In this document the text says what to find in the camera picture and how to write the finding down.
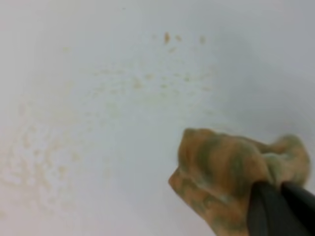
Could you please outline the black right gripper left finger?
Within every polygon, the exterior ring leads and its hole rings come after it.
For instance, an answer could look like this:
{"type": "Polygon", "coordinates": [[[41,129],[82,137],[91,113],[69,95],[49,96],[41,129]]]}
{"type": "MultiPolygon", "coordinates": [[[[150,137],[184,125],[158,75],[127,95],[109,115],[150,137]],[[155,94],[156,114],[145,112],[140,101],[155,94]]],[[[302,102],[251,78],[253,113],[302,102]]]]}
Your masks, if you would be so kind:
{"type": "Polygon", "coordinates": [[[305,235],[305,227],[293,215],[284,198],[266,182],[252,186],[247,226],[251,236],[305,235]]]}

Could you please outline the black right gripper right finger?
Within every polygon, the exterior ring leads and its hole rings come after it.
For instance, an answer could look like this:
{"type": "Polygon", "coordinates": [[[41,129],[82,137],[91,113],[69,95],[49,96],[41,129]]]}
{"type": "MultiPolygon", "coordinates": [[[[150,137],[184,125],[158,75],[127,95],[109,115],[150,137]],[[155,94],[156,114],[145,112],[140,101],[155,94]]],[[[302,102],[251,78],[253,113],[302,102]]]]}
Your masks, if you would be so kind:
{"type": "Polygon", "coordinates": [[[283,183],[281,194],[303,226],[315,235],[315,195],[294,183],[283,183]]]}

